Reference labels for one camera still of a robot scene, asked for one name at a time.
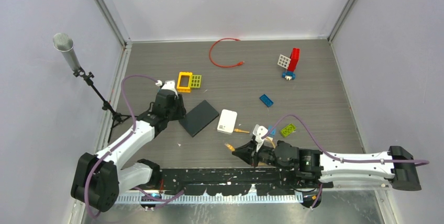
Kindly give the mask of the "black network switch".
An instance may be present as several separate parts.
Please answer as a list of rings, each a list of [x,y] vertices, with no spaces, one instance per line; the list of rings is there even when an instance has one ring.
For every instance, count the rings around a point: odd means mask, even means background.
[[[179,123],[191,137],[195,137],[218,116],[219,112],[207,100],[203,100]]]

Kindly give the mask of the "white square switch box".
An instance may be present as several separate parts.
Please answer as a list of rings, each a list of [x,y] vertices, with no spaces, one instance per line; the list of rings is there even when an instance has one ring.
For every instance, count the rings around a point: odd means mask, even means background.
[[[216,130],[221,133],[232,134],[234,132],[237,115],[236,111],[223,109],[220,113]]]

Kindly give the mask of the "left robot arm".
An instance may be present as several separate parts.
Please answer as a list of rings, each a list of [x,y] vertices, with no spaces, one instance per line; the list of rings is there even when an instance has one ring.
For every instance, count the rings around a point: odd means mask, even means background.
[[[108,211],[120,193],[137,186],[155,189],[161,183],[160,166],[141,159],[124,169],[123,165],[145,144],[157,137],[169,122],[183,119],[186,109],[181,94],[161,89],[150,108],[135,118],[135,123],[105,149],[84,153],[78,160],[71,197],[100,212]]]

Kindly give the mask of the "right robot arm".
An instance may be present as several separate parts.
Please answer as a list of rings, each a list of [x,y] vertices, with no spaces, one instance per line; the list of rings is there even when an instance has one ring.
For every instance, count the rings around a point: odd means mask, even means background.
[[[282,140],[271,148],[251,140],[231,152],[253,167],[263,163],[289,171],[308,188],[335,181],[387,181],[396,190],[421,190],[417,161],[400,146],[379,153],[344,154],[301,149]]]

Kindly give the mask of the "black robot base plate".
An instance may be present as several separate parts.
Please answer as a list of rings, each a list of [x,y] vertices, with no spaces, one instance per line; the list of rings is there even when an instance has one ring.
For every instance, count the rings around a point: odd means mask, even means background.
[[[255,169],[161,169],[146,184],[139,185],[143,190],[161,191],[175,195],[183,191],[188,196],[246,195],[253,188],[260,196],[290,195],[294,190],[313,191],[320,182],[300,178],[295,171],[260,167]]]

